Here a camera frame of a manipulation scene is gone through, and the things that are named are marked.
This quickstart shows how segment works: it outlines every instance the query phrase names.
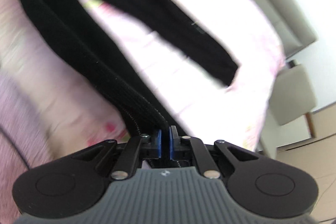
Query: logo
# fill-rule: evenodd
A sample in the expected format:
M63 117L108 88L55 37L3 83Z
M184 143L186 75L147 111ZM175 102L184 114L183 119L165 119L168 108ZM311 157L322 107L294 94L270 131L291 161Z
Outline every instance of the logo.
M164 170L163 172L160 173L161 175L163 175L164 177L167 177L170 175L170 172L168 170Z

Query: floor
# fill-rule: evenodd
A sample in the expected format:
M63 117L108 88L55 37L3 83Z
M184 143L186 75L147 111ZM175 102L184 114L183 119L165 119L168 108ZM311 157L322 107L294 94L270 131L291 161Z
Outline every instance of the floor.
M320 193L311 215L323 224L330 224L336 218L336 105L315 113L313 123L316 138L301 142L297 148L287 146L286 151L279 151L277 160L315 178Z

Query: black sweater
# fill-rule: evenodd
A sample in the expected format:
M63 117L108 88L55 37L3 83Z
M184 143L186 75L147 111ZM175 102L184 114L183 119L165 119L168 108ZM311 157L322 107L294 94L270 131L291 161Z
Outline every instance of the black sweater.
M137 17L215 78L227 85L231 83L237 65L217 41L171 0L104 1ZM77 0L21 0L21 3L51 49L115 104L131 135L158 128L166 132L168 125L177 125L116 44Z

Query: wall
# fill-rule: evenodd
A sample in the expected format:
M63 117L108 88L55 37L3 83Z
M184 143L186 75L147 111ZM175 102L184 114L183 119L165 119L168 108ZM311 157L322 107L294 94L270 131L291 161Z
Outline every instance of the wall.
M305 65L317 97L317 107L336 101L336 0L296 0L318 40L295 54Z

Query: gray ribbed plate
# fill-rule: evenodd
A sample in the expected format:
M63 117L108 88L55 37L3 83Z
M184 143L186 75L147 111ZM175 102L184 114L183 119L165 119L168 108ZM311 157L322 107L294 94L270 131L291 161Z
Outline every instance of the gray ribbed plate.
M198 174L195 167L187 167L138 169L134 177L111 183L103 198L83 213L62 219L41 219L24 214L15 223L313 224L317 222L309 215L283 220L255 215L239 206L220 180L206 179Z

